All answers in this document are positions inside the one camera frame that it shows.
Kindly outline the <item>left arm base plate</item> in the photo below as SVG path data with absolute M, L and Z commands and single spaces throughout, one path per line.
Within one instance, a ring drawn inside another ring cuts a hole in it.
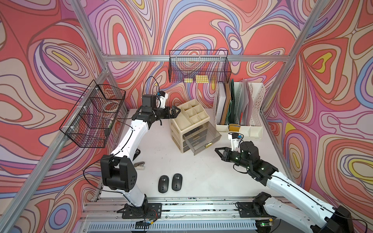
M 162 203 L 146 203 L 141 207 L 134 207 L 129 204 L 121 209 L 122 219 L 159 219 L 162 215 Z

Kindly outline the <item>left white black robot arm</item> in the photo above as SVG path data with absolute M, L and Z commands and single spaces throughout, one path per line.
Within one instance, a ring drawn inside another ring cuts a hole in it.
M 153 123 L 176 118 L 181 112 L 176 106 L 166 106 L 167 99 L 164 91 L 143 95 L 142 106 L 131 117 L 126 135 L 110 155 L 100 160 L 103 185 L 122 194 L 133 207 L 147 207 L 146 195 L 136 185 L 138 174 L 133 164 L 142 138 Z

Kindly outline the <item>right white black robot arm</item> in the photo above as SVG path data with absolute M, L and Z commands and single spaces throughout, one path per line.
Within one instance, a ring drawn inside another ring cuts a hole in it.
M 343 206 L 334 207 L 292 182 L 278 168 L 260 158 L 253 142 L 242 142 L 239 150 L 222 147 L 216 148 L 215 152 L 222 161 L 245 168 L 245 173 L 255 181 L 292 203 L 289 206 L 262 192 L 253 201 L 255 212 L 284 220 L 305 233 L 354 232 L 349 210 Z

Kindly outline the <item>black wireless mouse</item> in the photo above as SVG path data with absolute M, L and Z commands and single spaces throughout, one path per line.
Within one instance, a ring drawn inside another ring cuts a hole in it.
M 162 175 L 158 181 L 158 192 L 166 193 L 169 189 L 169 177 L 167 175 Z
M 183 183 L 182 175 L 179 173 L 174 174 L 173 179 L 172 179 L 172 190 L 180 191 L 182 188 L 182 183 Z

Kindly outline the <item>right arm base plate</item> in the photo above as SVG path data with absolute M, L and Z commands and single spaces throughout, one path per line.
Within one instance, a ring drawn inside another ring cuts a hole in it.
M 256 208 L 253 202 L 236 202 L 235 207 L 241 218 L 262 216 L 261 210 Z

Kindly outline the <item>grey transparent drawer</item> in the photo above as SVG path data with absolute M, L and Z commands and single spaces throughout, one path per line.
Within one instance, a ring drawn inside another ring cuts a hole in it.
M 218 142 L 221 134 L 210 123 L 204 123 L 183 135 L 183 152 L 191 150 L 194 155 Z

